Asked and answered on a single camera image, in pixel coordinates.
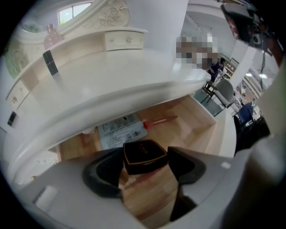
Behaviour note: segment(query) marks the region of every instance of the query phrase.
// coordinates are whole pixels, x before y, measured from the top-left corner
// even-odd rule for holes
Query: vanity drawer
[[[7,100],[10,103],[10,105],[13,107],[13,109],[16,110],[28,94],[29,94],[28,89],[26,88],[22,80],[19,80],[14,85],[13,89],[8,95]]]
[[[133,31],[105,32],[106,51],[118,49],[142,49],[144,33]]]

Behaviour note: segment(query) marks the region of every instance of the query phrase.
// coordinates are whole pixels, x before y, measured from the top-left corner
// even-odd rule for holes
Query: paper label
[[[129,114],[98,126],[103,149],[122,147],[125,142],[137,141],[147,130],[136,113]]]

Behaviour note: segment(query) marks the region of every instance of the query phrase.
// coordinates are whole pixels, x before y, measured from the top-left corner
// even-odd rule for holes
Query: window
[[[73,5],[71,7],[59,10],[59,24],[62,25],[67,21],[71,20],[80,12],[84,11],[90,4],[91,2],[88,2],[88,3]]]

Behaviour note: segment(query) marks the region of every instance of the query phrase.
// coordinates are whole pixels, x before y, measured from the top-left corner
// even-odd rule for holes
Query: gold trim
[[[129,164],[129,165],[145,164],[145,163],[148,163],[148,162],[151,162],[151,161],[156,161],[156,160],[158,160],[158,159],[160,159],[160,158],[162,158],[162,157],[164,157],[164,156],[167,155],[166,150],[165,150],[162,146],[160,146],[157,142],[155,142],[154,140],[149,139],[149,140],[144,140],[144,141],[152,141],[152,142],[154,142],[156,145],[158,145],[158,146],[164,151],[165,155],[162,155],[162,156],[160,156],[160,157],[157,157],[157,158],[154,158],[154,159],[148,160],[148,161],[130,163],[130,162],[128,161],[128,158],[127,158],[126,153],[125,153],[125,144],[124,144],[124,145],[123,145],[123,151],[124,151],[124,156],[125,156],[125,158],[126,158],[127,164]]]

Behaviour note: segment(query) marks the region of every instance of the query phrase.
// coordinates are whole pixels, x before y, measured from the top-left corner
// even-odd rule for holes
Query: red pen
[[[150,127],[155,126],[157,124],[172,121],[172,120],[176,119],[177,117],[178,117],[178,115],[174,115],[174,116],[169,116],[169,117],[166,117],[163,119],[158,119],[155,121],[146,121],[146,122],[143,122],[143,125],[146,129],[149,129]]]

